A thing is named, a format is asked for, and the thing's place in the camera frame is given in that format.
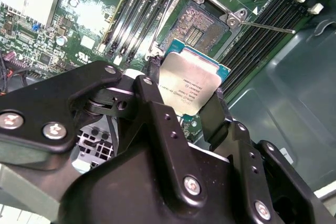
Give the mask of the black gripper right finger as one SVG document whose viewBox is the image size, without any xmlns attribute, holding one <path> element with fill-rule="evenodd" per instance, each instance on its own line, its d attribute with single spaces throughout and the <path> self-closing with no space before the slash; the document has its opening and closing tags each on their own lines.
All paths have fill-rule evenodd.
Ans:
<svg viewBox="0 0 336 224">
<path fill-rule="evenodd" d="M 217 90 L 201 108 L 209 150 L 229 160 L 234 217 L 240 223 L 335 223 L 321 200 L 267 140 L 255 143 Z"/>
</svg>

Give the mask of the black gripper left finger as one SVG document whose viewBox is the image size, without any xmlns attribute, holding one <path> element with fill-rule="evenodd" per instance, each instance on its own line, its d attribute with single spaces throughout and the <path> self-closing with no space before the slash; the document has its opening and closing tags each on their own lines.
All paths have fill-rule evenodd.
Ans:
<svg viewBox="0 0 336 224">
<path fill-rule="evenodd" d="M 81 125 L 92 119 L 89 100 L 122 78 L 105 61 L 95 61 L 1 96 L 1 161 L 38 170 L 58 168 L 73 149 Z M 120 150 L 148 142 L 165 201 L 205 204 L 207 191 L 174 110 L 163 103 L 147 76 L 136 77 L 131 88 L 135 106 Z"/>
</svg>

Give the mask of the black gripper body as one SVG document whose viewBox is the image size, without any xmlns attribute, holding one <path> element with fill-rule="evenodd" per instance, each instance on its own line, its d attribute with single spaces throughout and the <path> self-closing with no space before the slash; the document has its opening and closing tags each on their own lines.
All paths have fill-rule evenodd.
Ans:
<svg viewBox="0 0 336 224">
<path fill-rule="evenodd" d="M 60 223 L 250 223 L 229 162 L 195 145 L 190 150 L 208 193 L 199 212 L 167 205 L 150 149 L 138 145 L 76 179 L 60 202 Z"/>
</svg>

